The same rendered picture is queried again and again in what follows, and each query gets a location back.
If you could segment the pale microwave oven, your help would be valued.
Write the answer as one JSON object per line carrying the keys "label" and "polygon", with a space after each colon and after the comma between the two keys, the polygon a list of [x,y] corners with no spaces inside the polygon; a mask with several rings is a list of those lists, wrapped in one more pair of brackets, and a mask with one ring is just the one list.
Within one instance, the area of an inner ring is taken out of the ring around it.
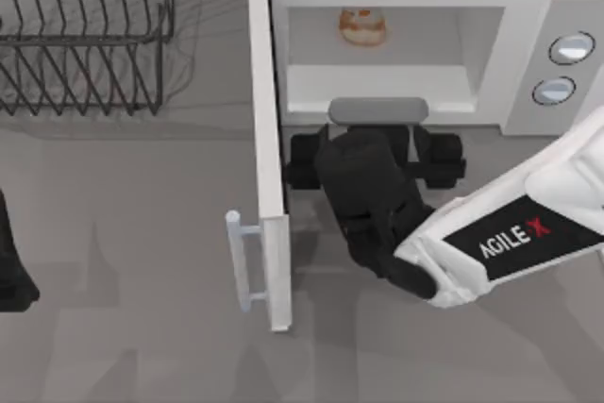
{"label": "pale microwave oven", "polygon": [[[289,126],[327,119],[338,97],[421,97],[431,126],[496,126],[513,136],[562,134],[604,105],[604,0],[269,0],[281,115]],[[342,8],[382,8],[388,36],[356,46]],[[596,39],[586,60],[548,57],[560,36]],[[556,106],[532,99],[541,81],[576,83]]]}

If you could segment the large grey microwave knob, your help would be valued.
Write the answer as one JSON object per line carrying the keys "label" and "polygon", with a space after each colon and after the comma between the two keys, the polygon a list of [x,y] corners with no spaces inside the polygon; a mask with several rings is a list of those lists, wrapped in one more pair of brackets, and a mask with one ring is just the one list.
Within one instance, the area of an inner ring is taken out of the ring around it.
{"label": "large grey microwave knob", "polygon": [[596,39],[589,33],[579,31],[560,36],[548,50],[549,59],[560,66],[574,65],[589,58],[596,49]]}

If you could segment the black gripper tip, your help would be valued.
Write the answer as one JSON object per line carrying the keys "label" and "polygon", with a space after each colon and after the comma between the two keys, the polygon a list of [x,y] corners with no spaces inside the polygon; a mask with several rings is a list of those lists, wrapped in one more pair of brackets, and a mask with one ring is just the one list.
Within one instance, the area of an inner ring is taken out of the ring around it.
{"label": "black gripper tip", "polygon": [[0,313],[25,312],[40,296],[18,254],[6,198],[0,189]]}

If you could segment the round glazed bread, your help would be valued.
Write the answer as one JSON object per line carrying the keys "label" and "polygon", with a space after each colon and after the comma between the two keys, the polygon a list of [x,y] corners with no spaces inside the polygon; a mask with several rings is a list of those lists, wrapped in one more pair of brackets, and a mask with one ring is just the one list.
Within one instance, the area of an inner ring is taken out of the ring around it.
{"label": "round glazed bread", "polygon": [[386,42],[388,28],[382,8],[342,8],[338,29],[342,38],[356,46],[379,46]]}

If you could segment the small grey microwave knob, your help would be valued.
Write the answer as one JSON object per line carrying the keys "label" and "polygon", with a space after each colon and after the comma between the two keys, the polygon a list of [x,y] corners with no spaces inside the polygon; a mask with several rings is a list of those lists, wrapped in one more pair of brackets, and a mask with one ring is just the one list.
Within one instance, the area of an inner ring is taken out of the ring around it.
{"label": "small grey microwave knob", "polygon": [[560,76],[539,82],[532,91],[532,99],[541,106],[556,106],[567,101],[575,90],[572,78]]}

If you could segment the white microwave door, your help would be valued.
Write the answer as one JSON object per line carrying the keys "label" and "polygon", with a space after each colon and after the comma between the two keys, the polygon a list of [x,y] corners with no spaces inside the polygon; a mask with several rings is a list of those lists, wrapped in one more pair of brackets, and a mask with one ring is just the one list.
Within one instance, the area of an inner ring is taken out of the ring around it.
{"label": "white microwave door", "polygon": [[270,329],[293,323],[290,219],[285,207],[269,0],[247,0],[257,194]]}

